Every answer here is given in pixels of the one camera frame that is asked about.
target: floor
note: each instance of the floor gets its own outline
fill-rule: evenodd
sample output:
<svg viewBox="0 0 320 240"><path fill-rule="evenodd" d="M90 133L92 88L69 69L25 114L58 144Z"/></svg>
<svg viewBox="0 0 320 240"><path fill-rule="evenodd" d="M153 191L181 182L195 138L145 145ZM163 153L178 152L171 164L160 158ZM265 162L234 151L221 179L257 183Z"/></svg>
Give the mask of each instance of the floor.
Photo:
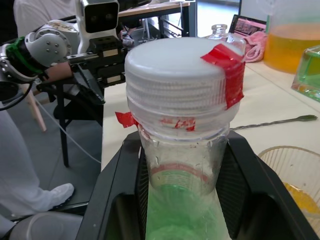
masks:
<svg viewBox="0 0 320 240"><path fill-rule="evenodd" d="M214 24L231 23L234 14L238 13L238 7L217 3L198 2L198 36L204 37L211 34L211 26ZM170 16L170 21L179 22L180 14ZM142 31L136 31L133 38L138 44ZM56 103L44 105L52 114ZM51 190L64 183L72 183L76 192L69 205L87 202L90 199L100 172L100 164L86 156L70 140L68 140L70 167L63 165L60 131L52 120L42 112L46 132L41 132L36 121L32 118L27 104L23 101L8 110L12 119L21 131L29 149L35 171L40 179L40 187ZM94 121L73 121L67 128L67 132L94 158L101 160L102 128ZM0 214L10 216L10 212L0 206Z"/></svg>

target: metal spoon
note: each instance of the metal spoon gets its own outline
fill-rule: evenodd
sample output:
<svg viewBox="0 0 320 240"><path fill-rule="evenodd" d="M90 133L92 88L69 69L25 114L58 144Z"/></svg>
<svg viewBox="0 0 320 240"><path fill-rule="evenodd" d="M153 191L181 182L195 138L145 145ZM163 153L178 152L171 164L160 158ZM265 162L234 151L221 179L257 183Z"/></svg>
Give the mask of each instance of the metal spoon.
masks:
<svg viewBox="0 0 320 240"><path fill-rule="evenodd" d="M299 116L297 118L281 120L281 121L265 122L261 124L251 124L247 126L237 126L234 128L230 128L230 130L236 131L236 130L242 130L242 129L257 128L257 127L264 127L264 126L269 126L274 124L285 124L285 123L291 123L291 122L309 122L309 121L315 121L317 119L318 117L315 115L304 115L304 116Z"/></svg>

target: pink cloth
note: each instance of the pink cloth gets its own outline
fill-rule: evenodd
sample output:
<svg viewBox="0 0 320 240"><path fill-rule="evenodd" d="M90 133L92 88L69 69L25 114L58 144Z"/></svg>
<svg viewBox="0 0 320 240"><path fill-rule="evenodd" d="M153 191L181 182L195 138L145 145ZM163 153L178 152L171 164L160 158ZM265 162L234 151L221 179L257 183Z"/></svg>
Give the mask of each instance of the pink cloth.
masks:
<svg viewBox="0 0 320 240"><path fill-rule="evenodd" d="M256 31L250 36L243 38L246 41L244 60L247 63L260 61L264 58L267 42L267 34L263 31Z"/></svg>

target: white pants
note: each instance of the white pants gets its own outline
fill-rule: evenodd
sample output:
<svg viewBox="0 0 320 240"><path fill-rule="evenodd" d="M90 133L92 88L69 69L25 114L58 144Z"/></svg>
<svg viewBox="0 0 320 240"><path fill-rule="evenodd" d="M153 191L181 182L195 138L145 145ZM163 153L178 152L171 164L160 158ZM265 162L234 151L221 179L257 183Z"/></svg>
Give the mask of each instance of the white pants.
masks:
<svg viewBox="0 0 320 240"><path fill-rule="evenodd" d="M25 141L7 111L0 111L0 205L17 216L49 210L53 194L39 187Z"/></svg>

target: table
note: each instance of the table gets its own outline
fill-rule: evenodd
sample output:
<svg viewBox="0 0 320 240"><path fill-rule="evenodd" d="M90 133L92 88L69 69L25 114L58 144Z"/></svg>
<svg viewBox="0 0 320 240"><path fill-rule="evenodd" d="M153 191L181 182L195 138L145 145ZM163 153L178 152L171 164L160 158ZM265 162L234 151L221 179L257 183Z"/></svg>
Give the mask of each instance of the table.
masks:
<svg viewBox="0 0 320 240"><path fill-rule="evenodd" d="M181 12L182 19L181 27L183 29L183 37L197 36L197 7L195 2L163 2L148 6L136 7L126 11L121 11L118 14L120 22L137 21L139 19L147 19L152 17L161 17L169 14ZM163 33L163 22L159 22L160 33Z"/></svg>
<svg viewBox="0 0 320 240"><path fill-rule="evenodd" d="M320 117L320 103L290 89L294 75L278 72L262 62L249 63L244 72L240 109L230 126L260 124L295 118L302 115ZM109 163L125 137L136 131L135 126L123 128L115 112L129 111L126 84L104 90L101 170ZM291 122L236 131L244 136L256 154L274 146L296 146L319 151L320 121Z"/></svg>

